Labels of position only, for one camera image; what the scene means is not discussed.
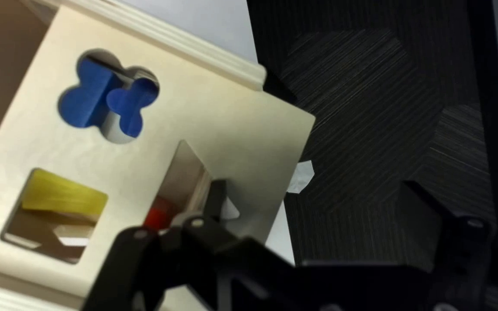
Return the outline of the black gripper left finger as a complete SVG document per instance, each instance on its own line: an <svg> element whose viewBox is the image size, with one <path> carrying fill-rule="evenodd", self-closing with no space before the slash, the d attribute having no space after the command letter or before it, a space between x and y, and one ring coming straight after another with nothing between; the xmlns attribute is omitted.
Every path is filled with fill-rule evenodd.
<svg viewBox="0 0 498 311"><path fill-rule="evenodd" d="M123 230L82 311L158 311L182 285L213 311L301 311L294 269L218 223L225 199L225 183L213 181L205 209L179 214L166 233Z"/></svg>

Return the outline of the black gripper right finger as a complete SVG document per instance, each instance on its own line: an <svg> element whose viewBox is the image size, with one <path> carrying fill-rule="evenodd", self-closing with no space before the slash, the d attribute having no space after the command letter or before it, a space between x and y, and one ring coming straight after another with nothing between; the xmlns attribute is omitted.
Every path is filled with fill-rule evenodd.
<svg viewBox="0 0 498 311"><path fill-rule="evenodd" d="M320 301L343 311L488 311L498 299L495 226L455 214L417 181L400 199L402 224L433 266L320 266Z"/></svg>

